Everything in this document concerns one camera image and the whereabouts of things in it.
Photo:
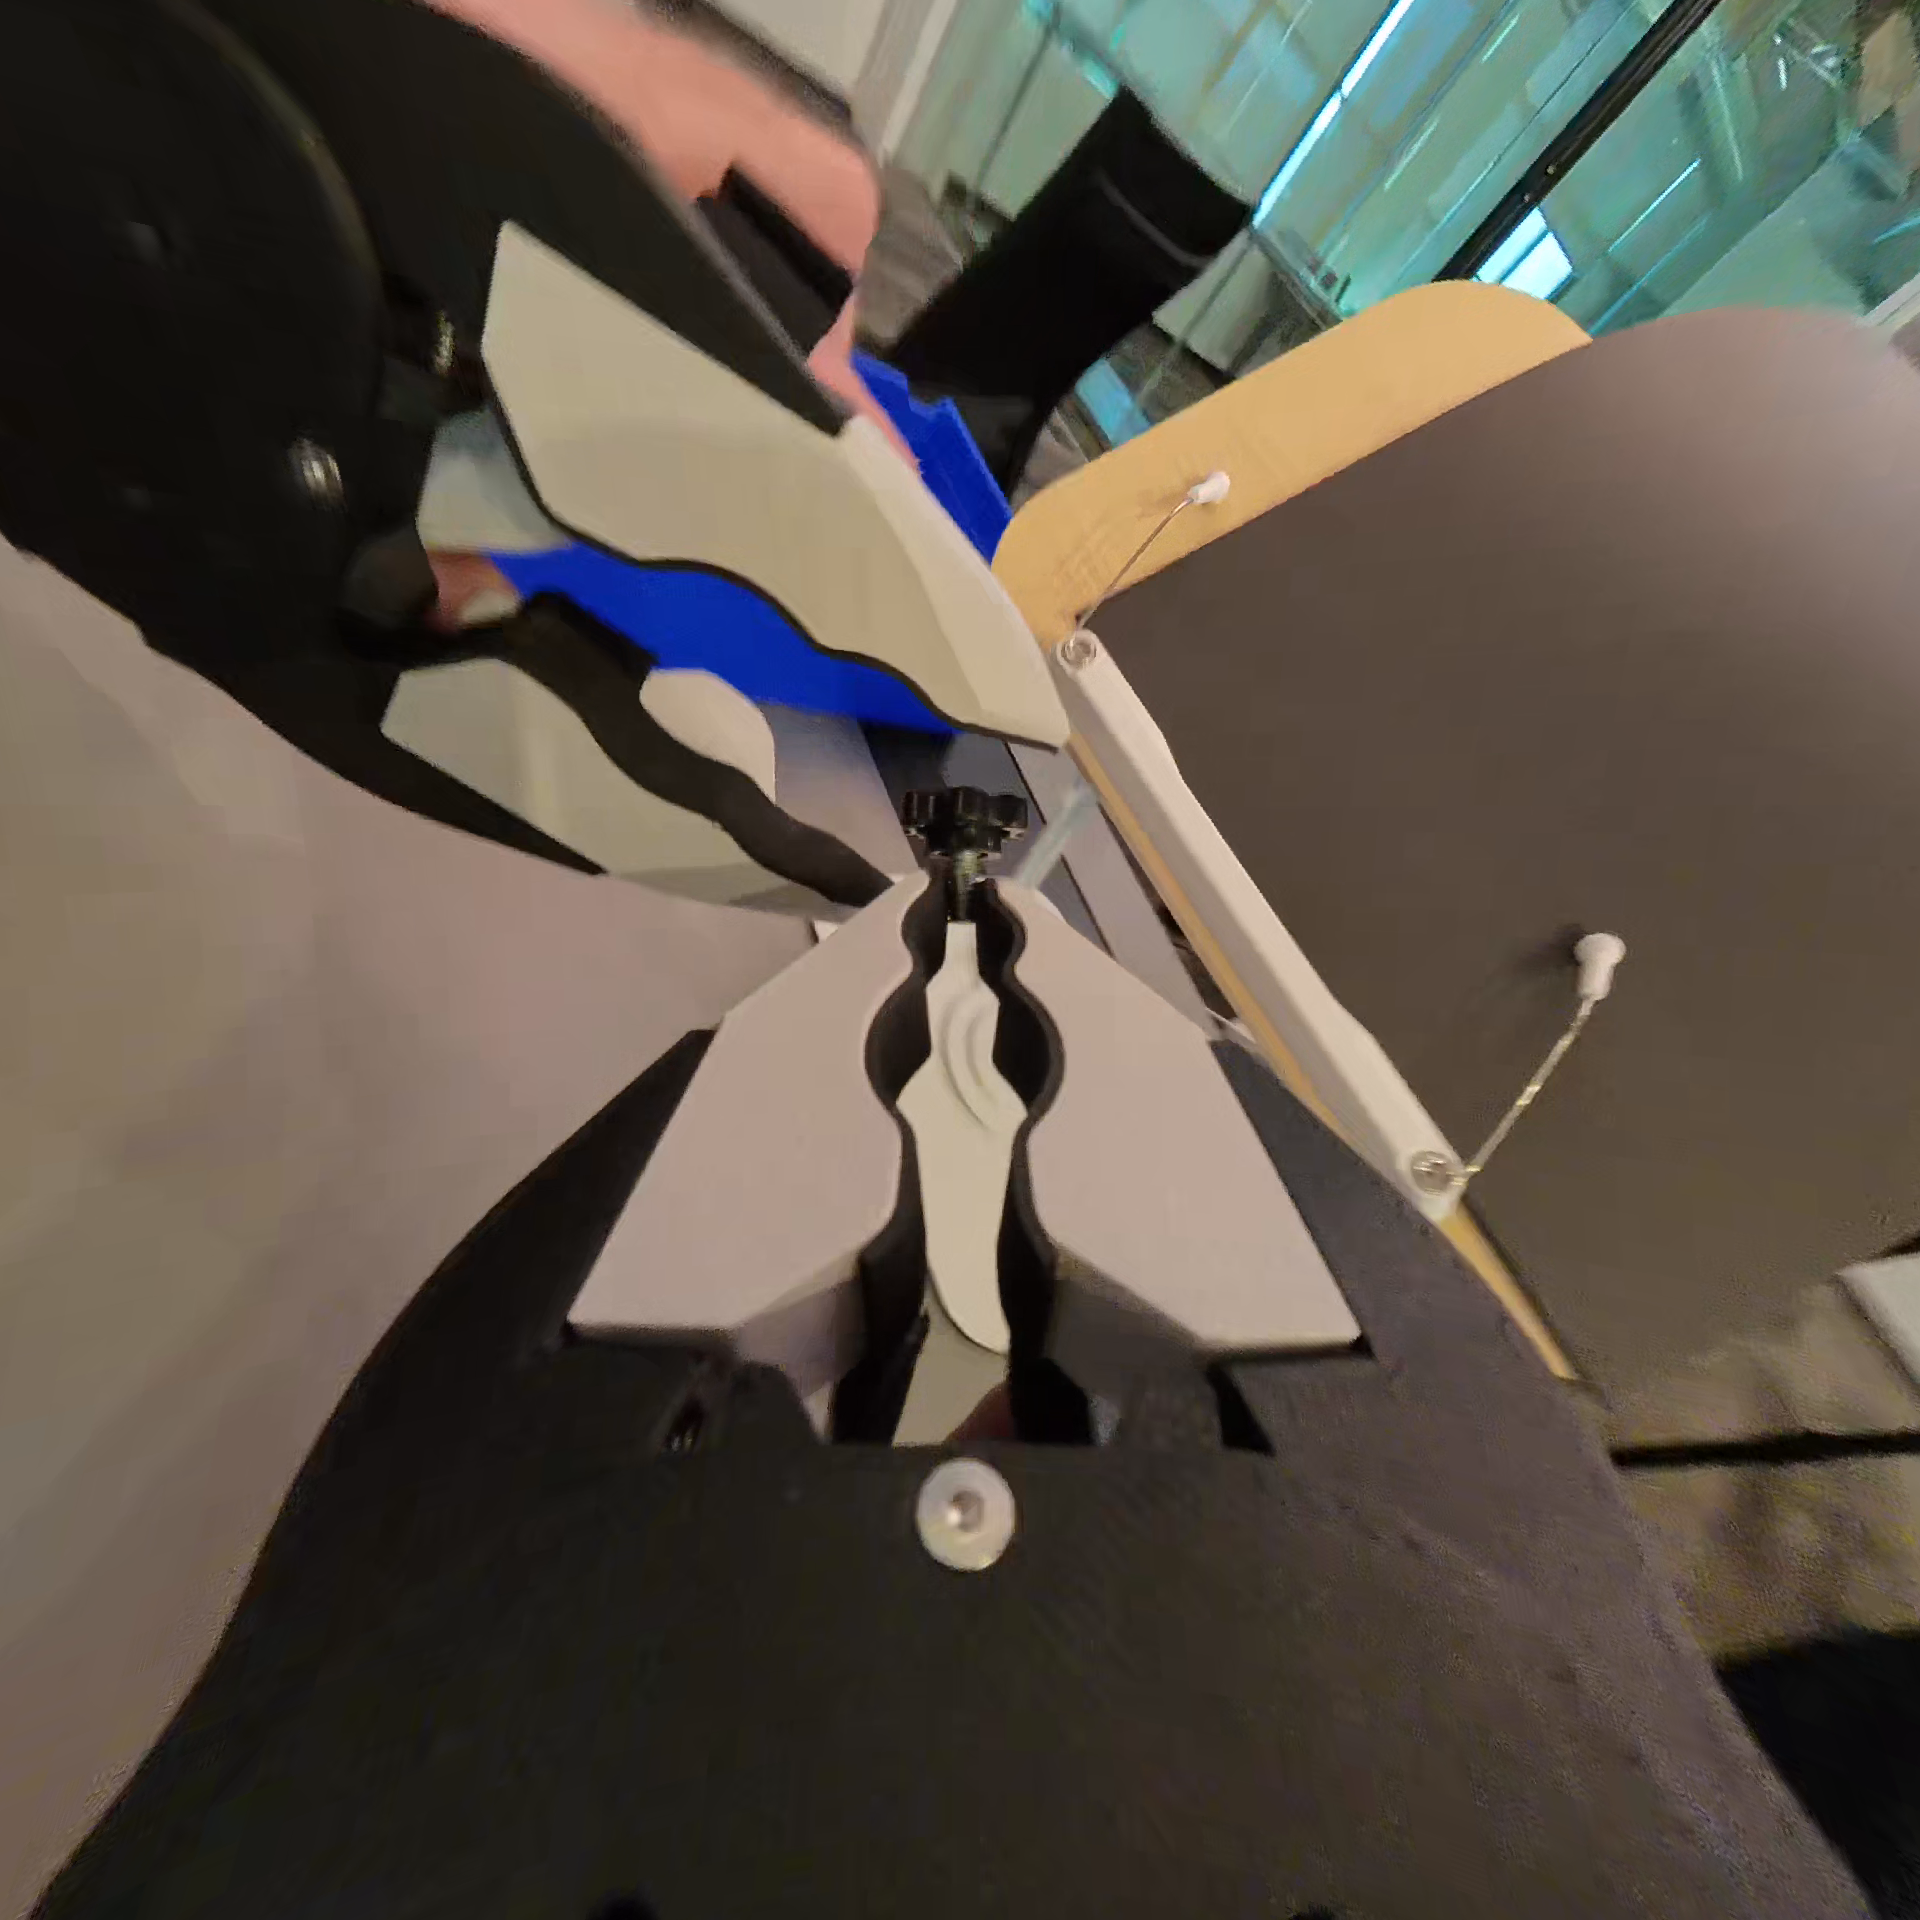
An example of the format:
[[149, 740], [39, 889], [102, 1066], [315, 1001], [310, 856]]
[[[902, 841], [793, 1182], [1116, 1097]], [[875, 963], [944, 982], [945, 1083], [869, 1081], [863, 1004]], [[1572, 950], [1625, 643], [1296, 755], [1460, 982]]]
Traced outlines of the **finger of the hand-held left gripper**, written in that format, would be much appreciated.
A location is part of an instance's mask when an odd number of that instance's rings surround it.
[[1064, 746], [1023, 618], [870, 418], [800, 418], [517, 224], [496, 237], [481, 358], [560, 528], [737, 579], [959, 730]]
[[888, 889], [780, 803], [773, 725], [724, 678], [659, 662], [553, 593], [448, 643], [399, 675], [383, 736], [595, 870], [791, 920]]

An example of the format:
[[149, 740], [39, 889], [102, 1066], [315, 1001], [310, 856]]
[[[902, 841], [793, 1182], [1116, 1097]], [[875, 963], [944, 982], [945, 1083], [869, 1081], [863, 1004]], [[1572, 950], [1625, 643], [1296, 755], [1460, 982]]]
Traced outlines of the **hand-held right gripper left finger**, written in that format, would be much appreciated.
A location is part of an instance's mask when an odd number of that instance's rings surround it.
[[925, 1339], [900, 1096], [925, 1066], [925, 878], [895, 881], [709, 1035], [566, 1313], [577, 1338], [777, 1370], [894, 1437]]

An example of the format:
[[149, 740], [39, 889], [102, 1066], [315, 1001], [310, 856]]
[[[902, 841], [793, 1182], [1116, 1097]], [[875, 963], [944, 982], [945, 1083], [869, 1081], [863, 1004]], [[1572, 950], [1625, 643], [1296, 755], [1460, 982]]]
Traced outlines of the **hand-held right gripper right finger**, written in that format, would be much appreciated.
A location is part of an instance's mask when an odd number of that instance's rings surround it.
[[1365, 1333], [1222, 1051], [1035, 891], [992, 882], [992, 1066], [1019, 1101], [998, 1221], [1028, 1445], [1233, 1445], [1232, 1370]]

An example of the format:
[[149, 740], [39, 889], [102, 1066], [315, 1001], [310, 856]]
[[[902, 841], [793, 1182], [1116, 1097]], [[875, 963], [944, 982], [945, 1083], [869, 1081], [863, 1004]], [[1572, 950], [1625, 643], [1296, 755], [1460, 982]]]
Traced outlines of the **blue plastic bin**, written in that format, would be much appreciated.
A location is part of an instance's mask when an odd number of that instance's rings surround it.
[[[988, 409], [911, 382], [869, 353], [853, 369], [910, 449], [928, 491], [973, 550], [992, 563], [1013, 518], [976, 438]], [[833, 713], [861, 725], [948, 739], [955, 723], [870, 662], [827, 657], [751, 588], [699, 566], [640, 566], [583, 542], [486, 557], [523, 600], [553, 593], [643, 650], [659, 667], [702, 669], [757, 705]]]

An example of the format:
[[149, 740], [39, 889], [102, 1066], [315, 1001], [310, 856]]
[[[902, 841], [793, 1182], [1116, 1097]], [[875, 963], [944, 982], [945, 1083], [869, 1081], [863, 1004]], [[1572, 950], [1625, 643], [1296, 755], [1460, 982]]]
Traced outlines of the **small black spring part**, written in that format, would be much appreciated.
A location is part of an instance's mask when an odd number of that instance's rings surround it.
[[1028, 830], [1028, 805], [1019, 796], [979, 787], [910, 788], [897, 806], [907, 840], [924, 850], [948, 924], [973, 914], [973, 891], [989, 861]]

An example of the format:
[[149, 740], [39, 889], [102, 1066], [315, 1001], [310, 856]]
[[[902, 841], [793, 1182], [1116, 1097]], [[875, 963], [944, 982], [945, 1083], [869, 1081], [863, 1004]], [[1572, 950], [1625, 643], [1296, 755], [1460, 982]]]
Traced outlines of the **person's left hand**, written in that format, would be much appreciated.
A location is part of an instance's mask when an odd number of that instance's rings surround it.
[[683, 201], [737, 172], [860, 280], [880, 179], [851, 136], [659, 11], [613, 3], [436, 3], [540, 61], [631, 138]]

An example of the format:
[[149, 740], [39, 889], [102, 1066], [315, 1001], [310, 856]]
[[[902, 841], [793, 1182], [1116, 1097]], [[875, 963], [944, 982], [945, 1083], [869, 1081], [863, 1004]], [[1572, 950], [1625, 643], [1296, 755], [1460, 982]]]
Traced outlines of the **black floor bin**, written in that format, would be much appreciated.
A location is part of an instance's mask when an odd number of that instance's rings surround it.
[[1079, 377], [1196, 281], [1253, 213], [1120, 86], [886, 361], [913, 390], [952, 401], [1013, 493]]

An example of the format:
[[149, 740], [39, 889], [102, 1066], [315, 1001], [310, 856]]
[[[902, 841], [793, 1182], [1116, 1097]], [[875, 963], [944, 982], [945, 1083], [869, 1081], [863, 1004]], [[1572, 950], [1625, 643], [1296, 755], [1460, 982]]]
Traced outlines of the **grey-topped wooden board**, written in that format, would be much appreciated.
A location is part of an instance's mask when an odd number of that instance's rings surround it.
[[1843, 315], [1597, 341], [1383, 304], [1030, 496], [1085, 618], [1595, 1378], [1915, 1237], [1915, 358]]

